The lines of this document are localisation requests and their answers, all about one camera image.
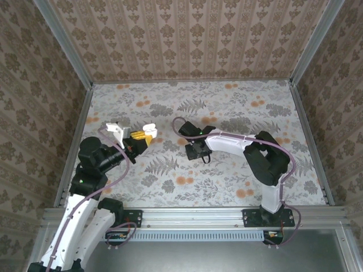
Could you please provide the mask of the white earbud charging case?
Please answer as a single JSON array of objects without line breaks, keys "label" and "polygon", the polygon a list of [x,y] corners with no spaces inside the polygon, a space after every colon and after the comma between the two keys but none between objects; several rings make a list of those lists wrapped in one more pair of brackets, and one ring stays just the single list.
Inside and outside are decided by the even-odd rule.
[{"label": "white earbud charging case", "polygon": [[143,126],[142,129],[143,129],[145,135],[151,136],[152,138],[156,138],[158,135],[158,130],[154,123],[146,124]]}]

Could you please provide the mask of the floral patterned table cover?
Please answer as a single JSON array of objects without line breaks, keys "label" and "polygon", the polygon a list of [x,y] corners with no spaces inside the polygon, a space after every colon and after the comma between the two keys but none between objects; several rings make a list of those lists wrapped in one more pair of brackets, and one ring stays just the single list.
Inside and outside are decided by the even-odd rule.
[{"label": "floral patterned table cover", "polygon": [[261,183],[245,157],[214,152],[210,163],[188,160],[187,141],[174,133],[180,118],[199,128],[211,125],[228,133],[270,133],[297,166],[284,184],[290,205],[325,205],[289,83],[277,81],[189,82],[94,85],[82,137],[96,136],[106,123],[132,130],[154,123],[158,136],[126,170],[107,173],[112,187],[105,197],[126,207],[257,206]]}]

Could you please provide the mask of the wide aluminium extrusion beam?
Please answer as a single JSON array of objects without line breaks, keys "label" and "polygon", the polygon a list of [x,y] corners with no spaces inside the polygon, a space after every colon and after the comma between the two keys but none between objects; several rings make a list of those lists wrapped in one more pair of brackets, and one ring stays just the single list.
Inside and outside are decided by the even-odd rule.
[{"label": "wide aluminium extrusion beam", "polygon": [[[142,230],[241,230],[246,210],[252,207],[142,207]],[[336,229],[350,226],[343,207],[294,206],[295,224],[299,229]]]}]

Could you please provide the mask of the black connector box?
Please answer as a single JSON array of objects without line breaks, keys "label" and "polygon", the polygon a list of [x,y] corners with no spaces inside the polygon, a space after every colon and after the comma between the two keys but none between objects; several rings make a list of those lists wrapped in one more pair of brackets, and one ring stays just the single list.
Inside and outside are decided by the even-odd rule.
[{"label": "black connector box", "polygon": [[264,231],[263,236],[265,245],[280,245],[284,239],[282,231]]},{"label": "black connector box", "polygon": [[127,238],[131,236],[131,231],[113,231],[105,234],[105,243],[109,247],[118,248],[120,247]]}]

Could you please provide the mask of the grey metal shelf plate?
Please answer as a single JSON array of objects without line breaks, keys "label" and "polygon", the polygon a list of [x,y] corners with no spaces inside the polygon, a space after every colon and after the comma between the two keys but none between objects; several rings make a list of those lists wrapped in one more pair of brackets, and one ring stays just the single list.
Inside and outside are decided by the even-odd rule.
[{"label": "grey metal shelf plate", "polygon": [[85,272],[347,272],[336,231],[301,230],[286,245],[262,242],[99,243]]}]

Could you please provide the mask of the thin aluminium frame rail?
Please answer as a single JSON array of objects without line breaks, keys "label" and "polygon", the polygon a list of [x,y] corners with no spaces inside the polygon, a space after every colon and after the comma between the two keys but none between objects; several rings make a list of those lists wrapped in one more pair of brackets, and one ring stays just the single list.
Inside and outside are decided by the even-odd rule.
[{"label": "thin aluminium frame rail", "polygon": [[153,80],[125,80],[125,81],[94,81],[93,85],[108,85],[108,84],[148,84],[148,83],[195,83],[195,82],[250,82],[250,81],[277,81],[283,80],[290,82],[289,78],[224,78],[224,79],[153,79]]}]

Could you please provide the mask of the aluminium frame post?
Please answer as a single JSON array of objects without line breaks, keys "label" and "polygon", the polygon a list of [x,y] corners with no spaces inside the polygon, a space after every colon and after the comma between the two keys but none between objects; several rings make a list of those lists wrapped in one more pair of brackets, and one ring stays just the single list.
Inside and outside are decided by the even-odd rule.
[{"label": "aluminium frame post", "polygon": [[71,63],[74,71],[76,72],[79,80],[87,91],[92,89],[92,79],[87,72],[82,60],[81,55],[76,51],[71,38],[66,33],[66,28],[62,25],[59,16],[56,14],[54,8],[48,0],[33,0],[54,37],[57,39],[59,45],[64,51],[67,59]]},{"label": "aluminium frame post", "polygon": [[334,22],[337,14],[342,8],[345,0],[329,0],[324,9],[315,29],[313,30],[309,41],[307,42],[291,76],[290,82],[293,86],[297,85],[306,71],[308,65],[312,62],[313,56],[317,52],[330,26]]}]

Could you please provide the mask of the short aluminium frame rail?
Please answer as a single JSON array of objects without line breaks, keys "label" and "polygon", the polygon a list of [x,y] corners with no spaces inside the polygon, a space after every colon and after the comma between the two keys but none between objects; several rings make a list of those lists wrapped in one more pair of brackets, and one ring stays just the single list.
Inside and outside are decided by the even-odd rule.
[{"label": "short aluminium frame rail", "polygon": [[348,237],[348,233],[343,228],[335,229],[338,239],[339,248],[343,256],[343,262],[347,272],[359,272],[356,258],[353,253],[351,240]]}]

